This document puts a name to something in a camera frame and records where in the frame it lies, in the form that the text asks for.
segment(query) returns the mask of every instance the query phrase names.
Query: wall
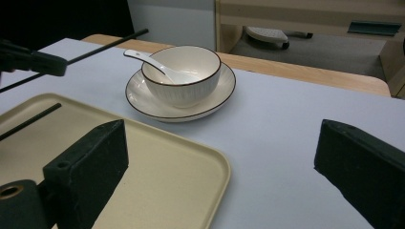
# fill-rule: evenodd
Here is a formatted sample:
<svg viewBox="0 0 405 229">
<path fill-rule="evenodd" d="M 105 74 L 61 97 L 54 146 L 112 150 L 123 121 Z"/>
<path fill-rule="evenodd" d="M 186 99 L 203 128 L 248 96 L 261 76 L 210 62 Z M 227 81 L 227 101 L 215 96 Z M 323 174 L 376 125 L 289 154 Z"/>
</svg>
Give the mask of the wall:
<svg viewBox="0 0 405 229">
<path fill-rule="evenodd" d="M 195 45 L 215 51 L 214 0 L 128 0 L 139 39 L 169 45 Z"/>
</svg>

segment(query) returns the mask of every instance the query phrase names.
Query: white table surface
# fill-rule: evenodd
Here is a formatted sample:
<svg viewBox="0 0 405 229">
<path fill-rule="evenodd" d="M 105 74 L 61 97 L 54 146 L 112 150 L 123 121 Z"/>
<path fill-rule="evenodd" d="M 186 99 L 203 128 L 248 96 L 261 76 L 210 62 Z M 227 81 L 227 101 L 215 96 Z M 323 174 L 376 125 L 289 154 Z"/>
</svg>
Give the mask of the white table surface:
<svg viewBox="0 0 405 229">
<path fill-rule="evenodd" d="M 69 60 L 98 47 L 64 39 L 42 52 Z M 127 102 L 126 84 L 141 62 L 123 52 L 112 48 L 70 65 L 63 77 L 46 75 L 0 94 L 0 114 L 56 93 L 218 149 L 232 176 L 212 228 L 371 228 L 313 169 L 321 122 L 354 125 L 405 151 L 405 101 L 234 70 L 236 90 L 219 111 L 163 123 Z M 3 73 L 1 87 L 29 75 Z"/>
</svg>

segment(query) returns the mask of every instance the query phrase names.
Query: plate rim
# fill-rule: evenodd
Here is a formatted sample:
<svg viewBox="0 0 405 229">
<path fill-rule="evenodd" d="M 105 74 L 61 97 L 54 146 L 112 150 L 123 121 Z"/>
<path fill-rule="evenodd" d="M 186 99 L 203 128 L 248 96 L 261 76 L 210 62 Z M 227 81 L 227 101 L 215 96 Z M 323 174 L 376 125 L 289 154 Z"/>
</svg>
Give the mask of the plate rim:
<svg viewBox="0 0 405 229">
<path fill-rule="evenodd" d="M 202 112 L 199 112 L 199 113 L 196 113 L 196 114 L 191 114 L 191 115 L 182 115 L 182 116 L 172 116 L 172 117 L 168 117 L 168 116 L 158 116 L 158 115 L 148 114 L 148 113 L 146 113 L 146 112 L 140 110 L 139 108 L 136 108 L 136 107 L 132 104 L 132 102 L 130 101 L 130 99 L 128 98 L 128 97 L 129 97 L 129 96 L 128 96 L 128 88 L 129 88 L 129 84 L 130 84 L 131 80 L 135 77 L 136 74 L 140 73 L 140 74 L 142 75 L 141 70 L 136 71 L 136 72 L 130 77 L 130 79 L 128 80 L 128 82 L 127 82 L 127 84 L 126 84 L 126 87 L 125 87 L 125 97 L 126 97 L 128 103 L 131 105 L 131 107 L 133 107 L 135 110 L 137 110 L 138 112 L 140 112 L 140 113 L 142 113 L 142 114 L 144 114 L 144 115 L 147 115 L 147 116 L 149 116 L 149 117 L 151 117 L 151 118 L 154 118 L 154 119 L 156 119 L 156 120 L 158 120 L 158 121 L 172 121 L 172 122 L 174 122 L 174 121 L 179 121 L 179 122 L 180 122 L 180 121 L 191 121 L 191 120 L 195 120 L 195 119 L 204 117 L 205 115 L 210 115 L 210 114 L 214 113 L 216 110 L 218 110 L 219 108 L 221 108 L 221 107 L 223 106 L 223 104 L 224 104 L 224 103 L 230 98 L 230 96 L 232 96 L 233 93 L 235 92 L 235 88 L 236 88 L 236 75 L 235 75 L 235 73 L 234 73 L 233 70 L 232 70 L 227 64 L 225 64 L 224 62 L 221 62 L 221 65 L 224 65 L 226 68 L 228 68 L 228 69 L 230 70 L 230 72 L 231 72 L 231 76 L 233 76 L 234 84 L 233 84 L 232 91 L 229 93 L 229 95 L 228 95 L 221 103 L 219 103 L 219 104 L 213 106 L 213 107 L 210 108 L 210 109 L 204 110 L 204 111 L 202 111 Z"/>
</svg>

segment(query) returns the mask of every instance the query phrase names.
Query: floor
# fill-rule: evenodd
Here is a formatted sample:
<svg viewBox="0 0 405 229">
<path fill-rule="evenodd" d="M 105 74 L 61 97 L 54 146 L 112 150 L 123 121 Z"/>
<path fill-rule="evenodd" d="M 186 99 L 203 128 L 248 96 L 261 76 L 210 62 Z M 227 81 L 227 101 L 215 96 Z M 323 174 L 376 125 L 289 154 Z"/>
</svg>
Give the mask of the floor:
<svg viewBox="0 0 405 229">
<path fill-rule="evenodd" d="M 289 48 L 282 50 L 282 43 L 267 43 L 251 38 L 245 32 L 232 54 L 273 61 L 363 74 L 380 78 L 385 76 L 379 59 L 385 41 L 285 31 Z"/>
</svg>

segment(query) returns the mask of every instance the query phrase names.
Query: spoon handle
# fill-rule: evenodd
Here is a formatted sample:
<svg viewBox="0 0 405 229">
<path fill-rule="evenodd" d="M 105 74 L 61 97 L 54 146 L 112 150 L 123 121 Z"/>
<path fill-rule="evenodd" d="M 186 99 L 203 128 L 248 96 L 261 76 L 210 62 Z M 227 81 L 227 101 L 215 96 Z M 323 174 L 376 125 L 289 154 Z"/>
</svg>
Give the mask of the spoon handle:
<svg viewBox="0 0 405 229">
<path fill-rule="evenodd" d="M 125 56 L 128 57 L 133 57 L 136 58 L 138 60 L 141 60 L 143 62 L 146 62 L 148 64 L 150 64 L 152 67 L 154 67 L 155 69 L 159 70 L 161 73 L 166 74 L 163 70 L 164 70 L 164 66 L 161 65 L 161 63 L 159 63 L 158 61 L 156 61 L 155 59 L 151 58 L 150 56 L 143 54 L 141 52 L 137 52 L 134 50 L 126 50 L 124 52 Z"/>
</svg>

